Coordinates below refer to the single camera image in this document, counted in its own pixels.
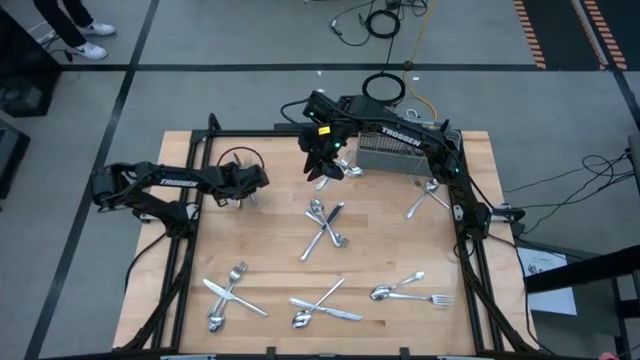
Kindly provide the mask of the person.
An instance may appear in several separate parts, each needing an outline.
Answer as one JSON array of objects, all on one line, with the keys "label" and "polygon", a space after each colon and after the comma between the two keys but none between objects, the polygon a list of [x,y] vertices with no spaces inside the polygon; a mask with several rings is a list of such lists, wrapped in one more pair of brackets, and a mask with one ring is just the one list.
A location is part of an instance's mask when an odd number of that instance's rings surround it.
[{"label": "person", "polygon": [[33,3],[63,42],[78,55],[89,60],[102,60],[108,56],[105,48],[91,43],[86,36],[111,36],[116,29],[96,21],[82,0],[33,0]]}]

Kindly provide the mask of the black cabinet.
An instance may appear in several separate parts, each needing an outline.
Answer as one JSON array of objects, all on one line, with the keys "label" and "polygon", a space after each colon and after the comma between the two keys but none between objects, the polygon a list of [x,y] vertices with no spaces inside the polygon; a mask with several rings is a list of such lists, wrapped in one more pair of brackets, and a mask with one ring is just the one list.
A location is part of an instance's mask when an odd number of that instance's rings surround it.
[{"label": "black cabinet", "polygon": [[60,64],[0,7],[0,110],[14,118],[48,113]]}]

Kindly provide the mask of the white paper sheet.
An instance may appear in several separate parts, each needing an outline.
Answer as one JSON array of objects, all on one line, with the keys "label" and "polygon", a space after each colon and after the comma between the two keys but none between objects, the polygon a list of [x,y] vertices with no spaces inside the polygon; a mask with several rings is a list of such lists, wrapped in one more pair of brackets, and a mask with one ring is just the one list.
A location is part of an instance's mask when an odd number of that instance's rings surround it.
[{"label": "white paper sheet", "polygon": [[[529,281],[533,275],[541,274],[568,264],[565,255],[554,252],[517,248],[522,261],[525,279]],[[529,307],[532,311],[548,312],[561,315],[576,316],[577,308],[573,289],[570,287],[541,293],[528,293]]]}]

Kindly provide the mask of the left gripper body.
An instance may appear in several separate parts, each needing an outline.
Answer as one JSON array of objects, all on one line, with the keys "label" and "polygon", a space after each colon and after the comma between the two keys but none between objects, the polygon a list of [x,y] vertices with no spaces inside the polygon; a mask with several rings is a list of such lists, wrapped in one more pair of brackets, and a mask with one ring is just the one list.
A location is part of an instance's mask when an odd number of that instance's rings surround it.
[{"label": "left gripper body", "polygon": [[218,206],[226,206],[231,200],[245,199],[270,184],[265,170],[259,165],[241,168],[237,164],[226,164],[220,170],[222,184],[216,186],[213,195]]}]

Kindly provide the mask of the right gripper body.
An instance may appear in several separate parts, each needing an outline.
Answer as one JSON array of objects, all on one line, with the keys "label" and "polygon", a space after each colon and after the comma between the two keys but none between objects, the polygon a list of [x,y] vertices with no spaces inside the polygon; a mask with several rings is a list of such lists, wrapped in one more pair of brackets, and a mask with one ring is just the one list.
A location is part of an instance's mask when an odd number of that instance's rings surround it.
[{"label": "right gripper body", "polygon": [[344,123],[303,128],[298,137],[298,145],[307,154],[304,167],[320,167],[333,161],[355,132],[353,125]]}]

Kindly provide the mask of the black box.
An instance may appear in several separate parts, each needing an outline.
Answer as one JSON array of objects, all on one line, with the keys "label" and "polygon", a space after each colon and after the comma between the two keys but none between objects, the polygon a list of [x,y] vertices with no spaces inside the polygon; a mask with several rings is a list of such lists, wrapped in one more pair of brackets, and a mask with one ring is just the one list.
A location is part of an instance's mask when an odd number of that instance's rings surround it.
[{"label": "black box", "polygon": [[7,198],[30,137],[0,119],[0,200]]}]

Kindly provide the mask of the grey power strip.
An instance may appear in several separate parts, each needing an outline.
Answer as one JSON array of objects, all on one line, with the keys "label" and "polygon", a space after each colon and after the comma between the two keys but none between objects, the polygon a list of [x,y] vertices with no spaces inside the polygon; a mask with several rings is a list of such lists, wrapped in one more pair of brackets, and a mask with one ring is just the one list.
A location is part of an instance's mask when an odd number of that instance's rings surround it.
[{"label": "grey power strip", "polygon": [[407,109],[405,119],[413,123],[422,124],[423,126],[434,126],[436,124],[436,120],[421,117],[415,109]]}]

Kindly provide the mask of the grey mesh cutlery basket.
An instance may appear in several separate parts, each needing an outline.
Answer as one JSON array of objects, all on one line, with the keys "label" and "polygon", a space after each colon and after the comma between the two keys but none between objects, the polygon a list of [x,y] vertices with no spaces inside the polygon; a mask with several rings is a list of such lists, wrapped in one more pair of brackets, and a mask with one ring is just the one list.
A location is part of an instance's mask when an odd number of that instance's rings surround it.
[{"label": "grey mesh cutlery basket", "polygon": [[409,132],[381,128],[360,132],[356,165],[365,169],[394,173],[435,176],[445,183],[466,175],[459,139],[423,130]]}]

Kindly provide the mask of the black side table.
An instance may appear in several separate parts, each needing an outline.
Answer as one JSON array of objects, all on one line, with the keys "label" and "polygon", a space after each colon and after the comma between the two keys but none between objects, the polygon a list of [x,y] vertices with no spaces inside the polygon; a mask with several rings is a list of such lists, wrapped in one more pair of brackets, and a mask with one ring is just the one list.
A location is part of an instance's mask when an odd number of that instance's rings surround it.
[{"label": "black side table", "polygon": [[[618,278],[622,276],[633,278],[635,298],[623,300],[620,297]],[[614,310],[620,330],[620,334],[614,337],[616,350],[620,351],[617,358],[631,360],[631,354],[640,350],[640,344],[631,348],[625,321],[640,319],[640,245],[577,262],[569,261],[565,266],[528,276],[525,278],[525,289],[531,295],[604,280],[611,282]]]}]

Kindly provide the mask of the black orange-striped floor mat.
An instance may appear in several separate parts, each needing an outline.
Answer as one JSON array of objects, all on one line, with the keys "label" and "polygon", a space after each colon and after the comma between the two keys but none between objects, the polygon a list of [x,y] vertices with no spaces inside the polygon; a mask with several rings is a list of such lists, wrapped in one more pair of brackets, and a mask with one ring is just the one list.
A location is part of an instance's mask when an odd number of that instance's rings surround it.
[{"label": "black orange-striped floor mat", "polygon": [[536,66],[629,70],[634,0],[512,0]]}]

